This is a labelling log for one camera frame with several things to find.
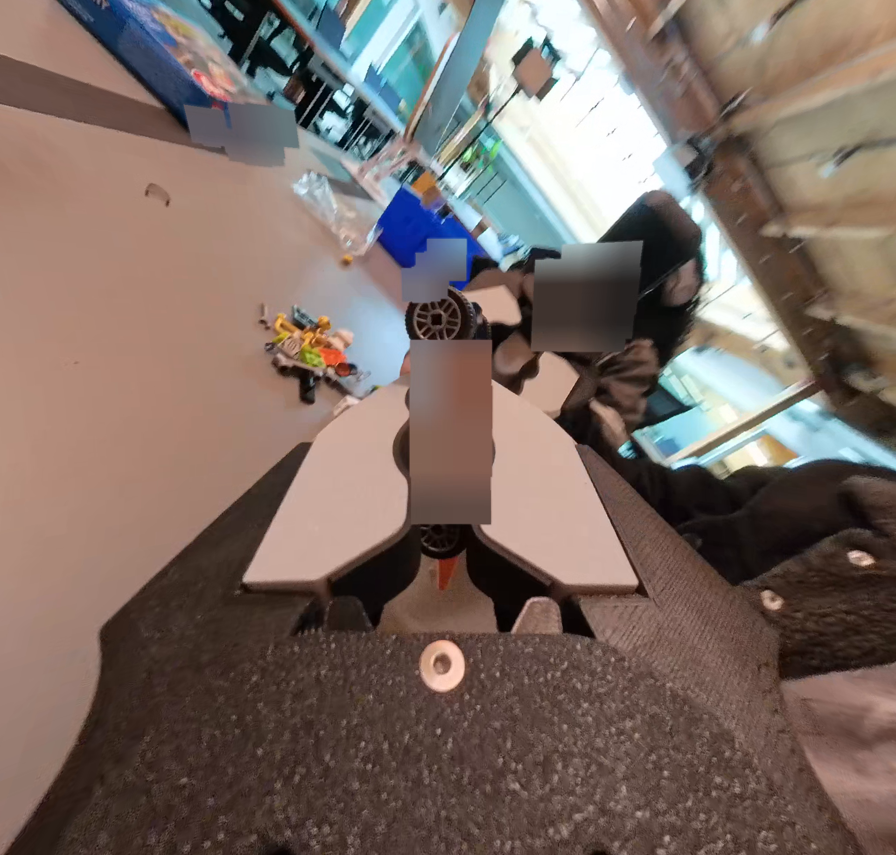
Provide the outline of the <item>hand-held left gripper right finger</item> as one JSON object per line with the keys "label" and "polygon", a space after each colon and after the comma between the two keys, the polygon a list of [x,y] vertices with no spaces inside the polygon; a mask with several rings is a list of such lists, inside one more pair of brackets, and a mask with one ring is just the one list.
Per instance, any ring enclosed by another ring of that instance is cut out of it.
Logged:
{"label": "hand-held left gripper right finger", "polygon": [[472,526],[472,581],[497,619],[532,597],[630,595],[639,578],[574,440],[531,403],[494,403],[491,514]]}

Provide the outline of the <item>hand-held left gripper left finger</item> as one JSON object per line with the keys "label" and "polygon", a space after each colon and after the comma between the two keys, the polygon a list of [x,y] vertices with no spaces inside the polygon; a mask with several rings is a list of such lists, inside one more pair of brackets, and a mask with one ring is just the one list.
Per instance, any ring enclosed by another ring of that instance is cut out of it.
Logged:
{"label": "hand-held left gripper left finger", "polygon": [[395,442],[408,386],[385,386],[333,418],[309,444],[243,575],[250,592],[352,596],[377,622],[414,579],[409,486]]}

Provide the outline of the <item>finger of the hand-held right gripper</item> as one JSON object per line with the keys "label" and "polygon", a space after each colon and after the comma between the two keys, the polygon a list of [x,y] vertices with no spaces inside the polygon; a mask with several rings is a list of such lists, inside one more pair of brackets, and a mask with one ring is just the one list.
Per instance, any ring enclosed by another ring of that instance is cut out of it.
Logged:
{"label": "finger of the hand-held right gripper", "polygon": [[550,418],[557,418],[574,390],[580,372],[565,358],[543,353],[535,375],[522,386],[520,397]]}
{"label": "finger of the hand-held right gripper", "polygon": [[532,346],[532,304],[506,283],[467,285],[475,327],[473,341],[487,342],[493,380],[531,380],[539,373],[541,351]]}

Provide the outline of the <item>orange lego race car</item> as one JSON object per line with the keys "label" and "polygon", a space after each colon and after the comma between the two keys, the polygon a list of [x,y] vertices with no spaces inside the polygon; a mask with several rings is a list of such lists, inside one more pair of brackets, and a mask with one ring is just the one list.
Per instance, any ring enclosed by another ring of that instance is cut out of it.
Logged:
{"label": "orange lego race car", "polygon": [[[489,341],[491,330],[481,306],[449,286],[439,301],[411,302],[405,313],[409,339],[416,341]],[[418,525],[421,554],[433,560],[438,592],[447,592],[472,535],[467,525]]]}

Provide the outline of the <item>lime white lego minifigure torso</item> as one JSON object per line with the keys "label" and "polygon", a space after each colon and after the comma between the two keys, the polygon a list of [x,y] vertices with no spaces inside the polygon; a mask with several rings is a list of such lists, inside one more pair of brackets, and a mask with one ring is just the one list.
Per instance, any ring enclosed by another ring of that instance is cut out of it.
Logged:
{"label": "lime white lego minifigure torso", "polygon": [[299,335],[281,334],[268,344],[272,354],[272,365],[280,373],[297,375],[307,371],[322,377],[338,362],[338,354],[328,345],[313,345]]}

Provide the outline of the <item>blue lego box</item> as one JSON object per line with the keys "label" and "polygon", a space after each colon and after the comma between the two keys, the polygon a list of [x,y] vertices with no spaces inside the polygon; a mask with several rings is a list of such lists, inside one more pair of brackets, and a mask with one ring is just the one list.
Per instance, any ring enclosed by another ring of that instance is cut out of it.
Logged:
{"label": "blue lego box", "polygon": [[185,107],[271,103],[218,39],[161,0],[57,0],[183,125]]}

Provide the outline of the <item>person's right hand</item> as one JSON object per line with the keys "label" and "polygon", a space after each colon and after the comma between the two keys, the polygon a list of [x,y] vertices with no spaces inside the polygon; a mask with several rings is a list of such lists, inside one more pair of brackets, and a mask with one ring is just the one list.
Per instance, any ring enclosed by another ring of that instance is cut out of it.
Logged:
{"label": "person's right hand", "polygon": [[650,339],[636,338],[617,353],[563,354],[578,372],[557,423],[576,442],[617,451],[644,419],[659,374]]}

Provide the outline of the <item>blue plastic bin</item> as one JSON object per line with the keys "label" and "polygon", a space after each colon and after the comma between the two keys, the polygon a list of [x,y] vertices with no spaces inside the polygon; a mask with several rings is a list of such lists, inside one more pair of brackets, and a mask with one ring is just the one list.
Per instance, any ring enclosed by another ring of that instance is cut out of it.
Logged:
{"label": "blue plastic bin", "polygon": [[487,253],[451,208],[431,209],[420,195],[401,185],[380,215],[378,244],[400,268],[414,266],[417,256],[427,249],[428,241],[455,240],[465,242],[467,273],[474,258]]}

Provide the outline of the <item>clear plastic bag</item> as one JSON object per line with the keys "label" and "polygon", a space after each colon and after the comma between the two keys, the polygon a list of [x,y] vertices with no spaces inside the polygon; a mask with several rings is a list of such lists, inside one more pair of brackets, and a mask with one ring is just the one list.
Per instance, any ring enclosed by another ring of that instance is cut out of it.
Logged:
{"label": "clear plastic bag", "polygon": [[361,257],[376,243],[384,207],[353,179],[342,180],[310,170],[293,181],[291,189],[333,234],[344,254]]}

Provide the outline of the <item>person's pale printed shirt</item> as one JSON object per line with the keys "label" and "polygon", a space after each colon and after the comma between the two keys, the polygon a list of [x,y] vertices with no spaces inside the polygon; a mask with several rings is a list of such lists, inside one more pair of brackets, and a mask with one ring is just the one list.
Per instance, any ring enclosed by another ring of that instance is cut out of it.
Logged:
{"label": "person's pale printed shirt", "polygon": [[863,853],[895,852],[895,665],[784,681],[805,754]]}

